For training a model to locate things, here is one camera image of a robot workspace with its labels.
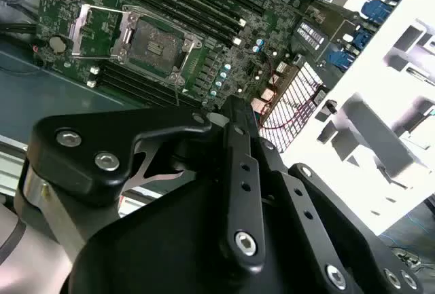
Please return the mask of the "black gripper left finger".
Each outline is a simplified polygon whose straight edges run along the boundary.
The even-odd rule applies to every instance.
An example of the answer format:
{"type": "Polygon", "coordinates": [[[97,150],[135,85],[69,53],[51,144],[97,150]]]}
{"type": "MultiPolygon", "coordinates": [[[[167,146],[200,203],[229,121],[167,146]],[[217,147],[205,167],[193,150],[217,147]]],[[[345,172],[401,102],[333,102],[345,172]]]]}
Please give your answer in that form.
{"type": "Polygon", "coordinates": [[[70,260],[117,216],[121,194],[193,170],[216,180],[221,222],[212,245],[238,272],[264,265],[264,223],[256,117],[231,96],[218,113],[157,108],[56,115],[33,127],[26,199],[36,206],[70,260]]]}

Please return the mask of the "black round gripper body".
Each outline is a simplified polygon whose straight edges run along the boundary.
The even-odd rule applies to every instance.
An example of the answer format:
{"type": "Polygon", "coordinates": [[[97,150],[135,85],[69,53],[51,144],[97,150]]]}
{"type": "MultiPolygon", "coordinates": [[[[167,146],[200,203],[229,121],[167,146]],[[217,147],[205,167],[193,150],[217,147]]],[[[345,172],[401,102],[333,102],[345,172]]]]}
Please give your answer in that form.
{"type": "Polygon", "coordinates": [[[219,248],[222,195],[190,183],[103,228],[69,277],[71,293],[318,293],[296,230],[276,202],[262,203],[266,261],[238,273],[219,248]]]}

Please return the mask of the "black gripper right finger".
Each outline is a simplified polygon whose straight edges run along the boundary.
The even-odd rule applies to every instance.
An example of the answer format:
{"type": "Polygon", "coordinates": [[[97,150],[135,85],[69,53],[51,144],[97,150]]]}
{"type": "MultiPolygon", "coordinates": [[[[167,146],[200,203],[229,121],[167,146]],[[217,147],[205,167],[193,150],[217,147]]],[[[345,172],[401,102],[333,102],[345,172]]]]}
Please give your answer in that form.
{"type": "Polygon", "coordinates": [[[422,293],[423,285],[306,164],[287,168],[259,135],[243,103],[245,127],[260,165],[265,224],[288,293],[422,293]]]}

